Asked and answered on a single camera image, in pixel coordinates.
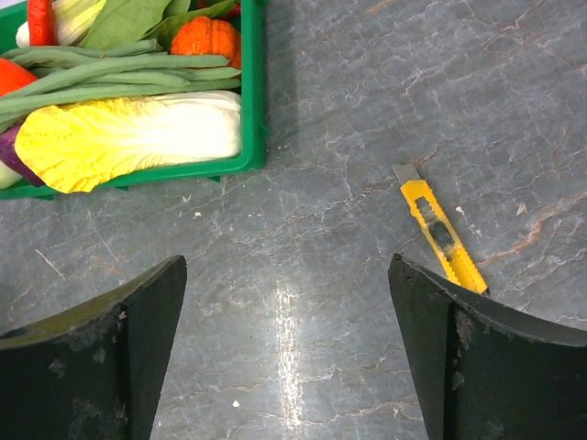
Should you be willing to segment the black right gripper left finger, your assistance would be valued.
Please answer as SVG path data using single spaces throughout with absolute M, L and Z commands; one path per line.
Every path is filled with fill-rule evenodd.
M 3 333 L 2 438 L 150 438 L 186 282 L 186 260 L 174 256 Z

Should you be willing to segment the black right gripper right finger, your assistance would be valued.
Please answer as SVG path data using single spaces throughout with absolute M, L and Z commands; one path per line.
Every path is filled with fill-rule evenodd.
M 429 438 L 585 438 L 585 331 L 468 291 L 400 254 L 388 278 Z

